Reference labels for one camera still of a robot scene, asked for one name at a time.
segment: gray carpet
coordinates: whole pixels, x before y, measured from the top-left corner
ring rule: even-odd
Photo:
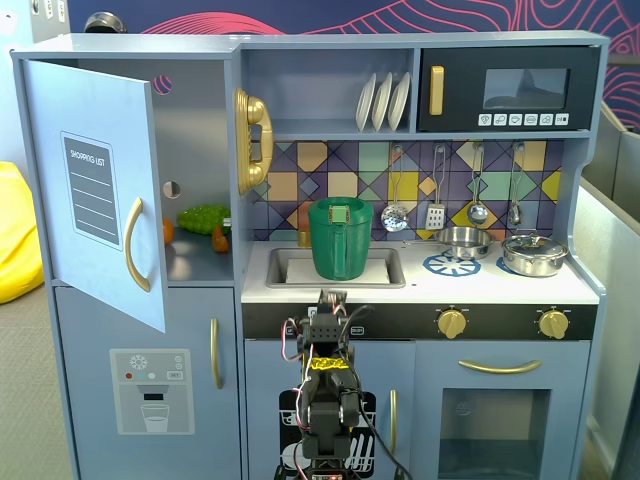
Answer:
[[[580,478],[608,480],[590,441]],[[71,479],[43,287],[0,305],[0,479]]]

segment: telephone receiver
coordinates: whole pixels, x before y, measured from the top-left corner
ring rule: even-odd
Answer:
[[[257,187],[269,173],[273,159],[273,127],[262,100],[236,90],[236,153],[238,157],[238,191],[244,195]],[[251,125],[260,125],[260,158],[251,160]]]

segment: ice dispenser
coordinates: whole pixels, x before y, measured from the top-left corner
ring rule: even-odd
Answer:
[[[121,435],[194,433],[191,357],[185,349],[112,349]]]

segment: play kitchen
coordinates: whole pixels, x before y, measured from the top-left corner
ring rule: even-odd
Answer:
[[[304,480],[282,357],[321,289],[373,307],[350,472],[577,478],[606,38],[100,38],[12,53],[77,479]]]

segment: oven door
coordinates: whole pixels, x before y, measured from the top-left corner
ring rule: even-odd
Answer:
[[[599,47],[422,50],[418,130],[580,130],[591,125]]]
[[[589,346],[419,342],[414,478],[570,478]]]

